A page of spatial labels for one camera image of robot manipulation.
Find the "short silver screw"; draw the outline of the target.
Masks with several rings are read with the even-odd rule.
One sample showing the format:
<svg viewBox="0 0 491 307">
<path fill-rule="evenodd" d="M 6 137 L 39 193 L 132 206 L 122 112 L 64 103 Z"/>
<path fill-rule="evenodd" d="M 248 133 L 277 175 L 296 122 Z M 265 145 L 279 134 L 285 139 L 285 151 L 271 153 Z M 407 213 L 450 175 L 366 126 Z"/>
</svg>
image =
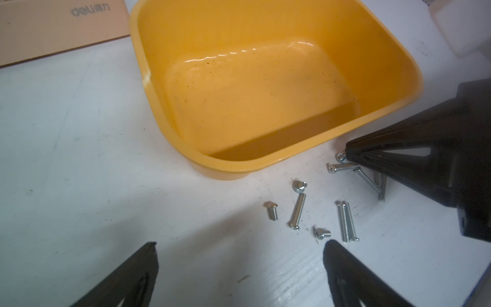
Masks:
<svg viewBox="0 0 491 307">
<path fill-rule="evenodd" d="M 271 221 L 277 221 L 277 204 L 274 202 L 264 203 L 264 207 L 267 209 L 268 217 Z"/>
</svg>

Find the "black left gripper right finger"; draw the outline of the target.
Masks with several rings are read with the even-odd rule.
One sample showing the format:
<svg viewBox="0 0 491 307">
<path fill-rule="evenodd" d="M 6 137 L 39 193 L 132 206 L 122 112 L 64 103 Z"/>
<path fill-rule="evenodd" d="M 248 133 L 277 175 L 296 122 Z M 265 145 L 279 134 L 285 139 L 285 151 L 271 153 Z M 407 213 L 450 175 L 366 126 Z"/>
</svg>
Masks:
<svg viewBox="0 0 491 307">
<path fill-rule="evenodd" d="M 326 242 L 323 264 L 335 306 L 411 306 L 336 240 Z"/>
</svg>

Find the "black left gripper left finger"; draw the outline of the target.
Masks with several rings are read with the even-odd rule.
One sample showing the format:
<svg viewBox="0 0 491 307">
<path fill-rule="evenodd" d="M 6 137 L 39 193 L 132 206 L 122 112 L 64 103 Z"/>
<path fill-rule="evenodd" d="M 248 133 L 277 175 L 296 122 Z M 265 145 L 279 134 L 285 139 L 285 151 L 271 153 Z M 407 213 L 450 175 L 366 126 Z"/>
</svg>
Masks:
<svg viewBox="0 0 491 307">
<path fill-rule="evenodd" d="M 74 306 L 148 306 L 159 272 L 156 242 L 148 242 Z"/>
</svg>

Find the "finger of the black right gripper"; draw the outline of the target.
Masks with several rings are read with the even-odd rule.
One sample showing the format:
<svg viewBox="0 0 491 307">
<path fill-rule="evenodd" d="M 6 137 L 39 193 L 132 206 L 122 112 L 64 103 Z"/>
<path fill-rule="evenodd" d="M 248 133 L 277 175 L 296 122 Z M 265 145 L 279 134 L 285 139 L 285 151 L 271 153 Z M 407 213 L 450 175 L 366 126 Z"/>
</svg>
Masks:
<svg viewBox="0 0 491 307">
<path fill-rule="evenodd" d="M 456 208 L 465 237 L 490 241 L 490 80 L 346 144 L 347 159 Z"/>
</svg>

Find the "silver screw pair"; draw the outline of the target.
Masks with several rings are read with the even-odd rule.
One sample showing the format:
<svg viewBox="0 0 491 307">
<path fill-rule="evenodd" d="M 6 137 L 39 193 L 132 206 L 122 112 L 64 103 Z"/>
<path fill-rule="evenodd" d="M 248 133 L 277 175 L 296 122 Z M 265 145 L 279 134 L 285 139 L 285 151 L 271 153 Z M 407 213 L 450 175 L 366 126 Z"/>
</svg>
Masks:
<svg viewBox="0 0 491 307">
<path fill-rule="evenodd" d="M 350 210 L 350 204 L 346 201 L 336 203 L 340 215 L 342 239 L 344 243 L 359 242 L 355 231 L 354 220 Z"/>
</svg>

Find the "small silver screw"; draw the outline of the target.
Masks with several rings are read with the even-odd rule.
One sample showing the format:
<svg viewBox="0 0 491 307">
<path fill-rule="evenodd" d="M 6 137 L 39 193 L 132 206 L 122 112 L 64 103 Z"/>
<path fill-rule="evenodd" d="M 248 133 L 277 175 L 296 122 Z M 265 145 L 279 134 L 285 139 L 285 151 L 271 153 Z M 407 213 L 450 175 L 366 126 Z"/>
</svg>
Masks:
<svg viewBox="0 0 491 307">
<path fill-rule="evenodd" d="M 317 240 L 324 240 L 330 238 L 332 235 L 330 230 L 319 227 L 313 227 L 313 233 Z"/>
</svg>

